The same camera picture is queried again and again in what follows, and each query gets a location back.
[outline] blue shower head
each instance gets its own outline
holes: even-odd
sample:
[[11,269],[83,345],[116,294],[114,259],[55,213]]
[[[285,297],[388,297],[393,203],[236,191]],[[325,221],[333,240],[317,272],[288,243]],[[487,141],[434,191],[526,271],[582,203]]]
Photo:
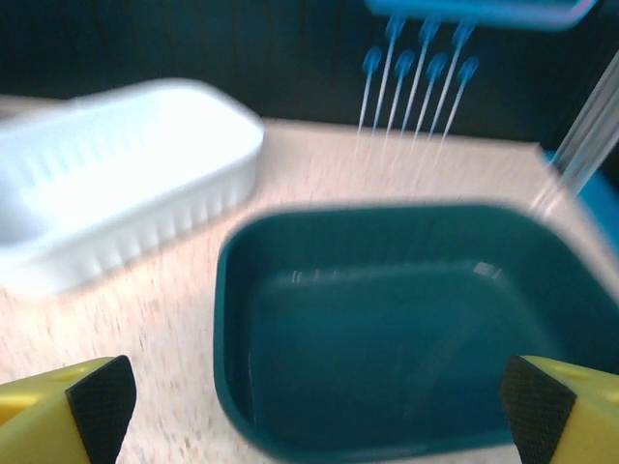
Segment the blue shower head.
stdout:
[[469,20],[479,25],[563,31],[577,25],[597,0],[366,0],[375,15],[443,21]]

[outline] dark green plastic basin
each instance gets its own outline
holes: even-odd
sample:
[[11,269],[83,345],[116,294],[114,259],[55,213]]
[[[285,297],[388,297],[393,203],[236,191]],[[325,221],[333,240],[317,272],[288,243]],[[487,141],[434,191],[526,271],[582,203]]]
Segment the dark green plastic basin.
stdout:
[[619,373],[619,308],[570,249],[480,205],[284,213],[221,251],[215,384],[234,426],[290,461],[511,441],[513,354]]

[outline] beige countertop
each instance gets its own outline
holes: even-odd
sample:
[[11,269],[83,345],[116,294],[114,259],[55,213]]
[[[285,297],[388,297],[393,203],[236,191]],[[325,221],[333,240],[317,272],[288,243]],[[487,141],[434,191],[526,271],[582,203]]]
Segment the beige countertop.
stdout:
[[[25,301],[0,291],[0,383],[126,354],[138,402],[119,463],[272,462],[228,423],[213,384],[216,263],[233,229],[266,211],[316,204],[469,200],[528,210],[554,183],[535,145],[452,137],[440,153],[438,143],[422,141],[411,153],[409,138],[383,140],[358,139],[350,128],[269,121],[257,190],[235,212],[70,296]],[[550,227],[619,299],[619,267],[601,235],[568,195],[557,200]],[[412,462],[518,459],[509,446]]]

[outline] white plastic tray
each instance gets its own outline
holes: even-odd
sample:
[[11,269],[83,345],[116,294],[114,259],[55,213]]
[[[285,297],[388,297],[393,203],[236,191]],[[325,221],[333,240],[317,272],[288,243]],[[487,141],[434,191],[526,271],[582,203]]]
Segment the white plastic tray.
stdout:
[[165,79],[0,124],[0,285],[73,289],[248,198],[263,126]]

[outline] dark wall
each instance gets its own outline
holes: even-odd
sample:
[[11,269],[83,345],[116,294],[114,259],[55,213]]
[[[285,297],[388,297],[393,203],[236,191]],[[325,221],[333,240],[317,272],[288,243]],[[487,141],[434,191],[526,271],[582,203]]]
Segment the dark wall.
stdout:
[[[556,148],[619,48],[618,3],[601,2],[559,34],[478,28],[462,59],[476,55],[481,66],[452,132]],[[183,76],[222,88],[262,116],[356,125],[361,64],[370,46],[386,49],[386,21],[370,15],[363,0],[4,0],[0,93],[70,98]],[[419,28],[407,23],[396,57],[405,48],[419,52]],[[430,55],[453,53],[454,30],[440,29]],[[411,80],[412,73],[405,89]],[[391,79],[387,105],[395,84]]]

